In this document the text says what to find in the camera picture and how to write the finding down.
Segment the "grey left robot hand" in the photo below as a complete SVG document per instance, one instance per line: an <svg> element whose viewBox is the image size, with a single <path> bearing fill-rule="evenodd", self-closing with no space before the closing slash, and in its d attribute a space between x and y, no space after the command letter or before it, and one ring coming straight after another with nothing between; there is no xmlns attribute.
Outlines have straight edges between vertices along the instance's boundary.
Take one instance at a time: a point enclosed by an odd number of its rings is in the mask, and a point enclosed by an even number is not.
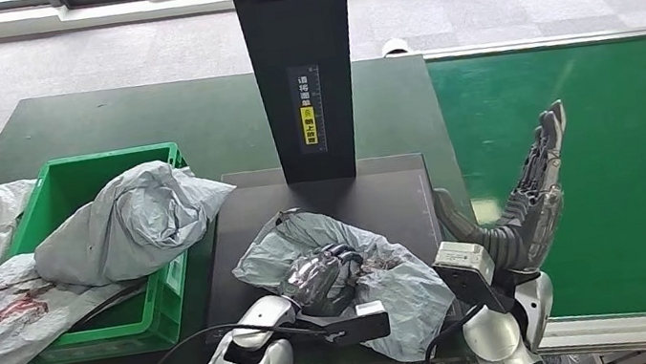
<svg viewBox="0 0 646 364"><path fill-rule="evenodd" d="M327 244L291 263L277 292L311 317L339 316L353 302L364 260L344 244Z"/></svg>

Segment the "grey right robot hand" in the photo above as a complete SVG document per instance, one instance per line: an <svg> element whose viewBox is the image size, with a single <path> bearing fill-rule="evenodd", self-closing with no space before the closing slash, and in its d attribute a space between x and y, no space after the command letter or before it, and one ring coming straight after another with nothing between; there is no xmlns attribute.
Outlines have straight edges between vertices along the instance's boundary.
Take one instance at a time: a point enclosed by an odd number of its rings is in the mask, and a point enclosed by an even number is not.
<svg viewBox="0 0 646 364"><path fill-rule="evenodd" d="M557 229L564 196L558 180L567 129L562 101L556 99L538 118L519 179L493 225L473 224L445 189L435 188L432 193L436 216L448 232L462 243L484 246L496 269L540 268Z"/></svg>

